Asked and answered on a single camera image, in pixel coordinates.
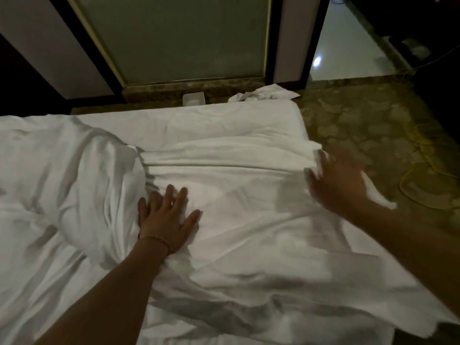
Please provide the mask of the small white plastic bin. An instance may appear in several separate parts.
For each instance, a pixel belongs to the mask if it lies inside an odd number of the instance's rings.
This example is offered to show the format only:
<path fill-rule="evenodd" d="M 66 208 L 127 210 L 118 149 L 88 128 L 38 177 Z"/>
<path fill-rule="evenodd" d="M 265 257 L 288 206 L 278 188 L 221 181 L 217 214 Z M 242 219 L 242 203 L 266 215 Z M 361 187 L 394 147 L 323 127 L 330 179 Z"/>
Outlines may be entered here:
<path fill-rule="evenodd" d="M 183 95 L 182 103 L 184 107 L 206 105 L 204 92 L 187 93 Z"/>

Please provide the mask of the person's left hand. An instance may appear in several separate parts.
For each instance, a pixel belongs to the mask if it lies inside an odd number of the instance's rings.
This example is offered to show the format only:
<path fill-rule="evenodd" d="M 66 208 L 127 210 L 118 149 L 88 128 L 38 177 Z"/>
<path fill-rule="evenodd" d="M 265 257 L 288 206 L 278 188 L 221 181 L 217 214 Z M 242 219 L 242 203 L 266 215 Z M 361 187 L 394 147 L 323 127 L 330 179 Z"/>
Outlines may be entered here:
<path fill-rule="evenodd" d="M 152 247 L 156 256 L 165 259 L 176 253 L 187 242 L 189 237 L 183 237 L 181 226 L 185 216 L 184 211 L 188 201 L 188 189 L 183 187 L 174 193 L 174 206 L 167 212 L 161 211 L 161 202 L 164 195 L 152 191 L 147 201 L 148 218 L 140 226 L 138 241 Z"/>

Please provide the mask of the frosted glass door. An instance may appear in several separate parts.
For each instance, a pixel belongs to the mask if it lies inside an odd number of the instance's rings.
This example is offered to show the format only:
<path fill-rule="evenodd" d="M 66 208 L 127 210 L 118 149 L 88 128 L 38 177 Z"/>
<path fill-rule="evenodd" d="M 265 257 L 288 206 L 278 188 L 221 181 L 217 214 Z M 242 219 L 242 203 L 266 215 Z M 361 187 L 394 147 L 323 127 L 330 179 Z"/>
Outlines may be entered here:
<path fill-rule="evenodd" d="M 67 0 L 122 86 L 263 77 L 273 0 Z"/>

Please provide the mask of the white duvet cover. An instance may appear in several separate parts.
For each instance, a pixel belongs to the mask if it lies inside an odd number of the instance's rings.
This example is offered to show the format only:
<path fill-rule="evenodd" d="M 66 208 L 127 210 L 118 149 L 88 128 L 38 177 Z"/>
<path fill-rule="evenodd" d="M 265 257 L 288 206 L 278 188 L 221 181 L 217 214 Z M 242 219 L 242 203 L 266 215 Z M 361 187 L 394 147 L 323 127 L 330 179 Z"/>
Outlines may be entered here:
<path fill-rule="evenodd" d="M 137 202 L 204 211 L 153 282 L 138 344 L 390 345 L 460 325 L 309 194 L 320 145 L 253 132 L 143 151 L 74 116 L 0 118 L 0 343 L 30 344 L 133 249 Z"/>

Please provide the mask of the person's left forearm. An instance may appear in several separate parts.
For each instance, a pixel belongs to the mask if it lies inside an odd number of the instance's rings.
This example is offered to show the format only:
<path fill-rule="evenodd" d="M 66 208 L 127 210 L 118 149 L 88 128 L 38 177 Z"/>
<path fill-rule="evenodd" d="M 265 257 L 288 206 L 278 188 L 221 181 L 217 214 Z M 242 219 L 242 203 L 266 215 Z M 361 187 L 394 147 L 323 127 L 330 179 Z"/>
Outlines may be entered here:
<path fill-rule="evenodd" d="M 136 345 L 154 278 L 169 253 L 146 237 L 34 345 Z"/>

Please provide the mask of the person's right forearm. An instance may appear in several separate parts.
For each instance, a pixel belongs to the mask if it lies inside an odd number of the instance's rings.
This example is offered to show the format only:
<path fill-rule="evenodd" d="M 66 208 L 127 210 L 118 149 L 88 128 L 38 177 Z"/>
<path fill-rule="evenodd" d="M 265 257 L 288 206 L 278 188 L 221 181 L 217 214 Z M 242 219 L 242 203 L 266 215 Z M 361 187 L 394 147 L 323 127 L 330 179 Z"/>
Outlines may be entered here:
<path fill-rule="evenodd" d="M 385 248 L 460 319 L 460 238 L 365 198 L 337 212 Z"/>

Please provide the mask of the white crumpled cloth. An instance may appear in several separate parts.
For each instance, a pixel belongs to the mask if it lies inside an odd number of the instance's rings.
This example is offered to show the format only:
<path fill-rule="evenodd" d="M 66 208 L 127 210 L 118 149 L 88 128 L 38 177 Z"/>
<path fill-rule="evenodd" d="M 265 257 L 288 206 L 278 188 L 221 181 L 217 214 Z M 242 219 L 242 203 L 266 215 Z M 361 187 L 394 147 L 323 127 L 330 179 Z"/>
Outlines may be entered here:
<path fill-rule="evenodd" d="M 300 94 L 287 90 L 277 84 L 263 86 L 252 92 L 237 93 L 228 99 L 228 103 L 239 103 L 260 100 L 292 100 Z"/>

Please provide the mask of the white bed mattress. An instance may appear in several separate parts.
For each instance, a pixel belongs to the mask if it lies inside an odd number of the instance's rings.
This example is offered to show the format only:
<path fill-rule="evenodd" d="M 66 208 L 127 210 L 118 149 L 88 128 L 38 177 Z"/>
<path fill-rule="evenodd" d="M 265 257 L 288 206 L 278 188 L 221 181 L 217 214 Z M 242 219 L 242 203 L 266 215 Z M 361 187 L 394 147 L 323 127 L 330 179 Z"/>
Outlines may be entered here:
<path fill-rule="evenodd" d="M 143 109 L 78 115 L 77 118 L 146 151 L 182 142 L 252 133 L 308 139 L 300 110 L 291 100 Z"/>

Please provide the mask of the person's right hand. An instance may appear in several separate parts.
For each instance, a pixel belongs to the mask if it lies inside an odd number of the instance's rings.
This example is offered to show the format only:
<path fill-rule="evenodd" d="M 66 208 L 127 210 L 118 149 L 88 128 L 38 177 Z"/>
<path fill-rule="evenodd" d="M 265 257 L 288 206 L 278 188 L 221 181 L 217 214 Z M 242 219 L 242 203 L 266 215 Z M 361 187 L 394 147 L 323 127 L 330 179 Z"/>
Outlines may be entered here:
<path fill-rule="evenodd" d="M 369 203 L 363 167 L 346 149 L 315 150 L 316 168 L 305 168 L 309 193 L 324 208 L 343 218 Z"/>

